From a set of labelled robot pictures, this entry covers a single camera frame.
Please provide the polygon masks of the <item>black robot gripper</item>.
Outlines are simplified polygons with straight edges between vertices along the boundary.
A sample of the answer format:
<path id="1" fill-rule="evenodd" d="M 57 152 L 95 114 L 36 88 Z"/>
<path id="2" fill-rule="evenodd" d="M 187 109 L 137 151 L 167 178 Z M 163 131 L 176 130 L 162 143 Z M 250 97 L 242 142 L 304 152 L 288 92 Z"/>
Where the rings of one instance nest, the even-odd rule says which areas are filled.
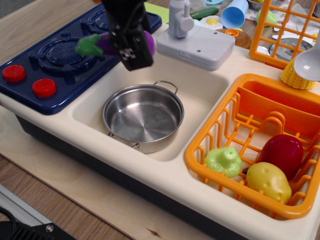
<path id="1" fill-rule="evenodd" d="M 153 65 L 154 39 L 144 0 L 102 0 L 111 45 L 128 71 Z"/>

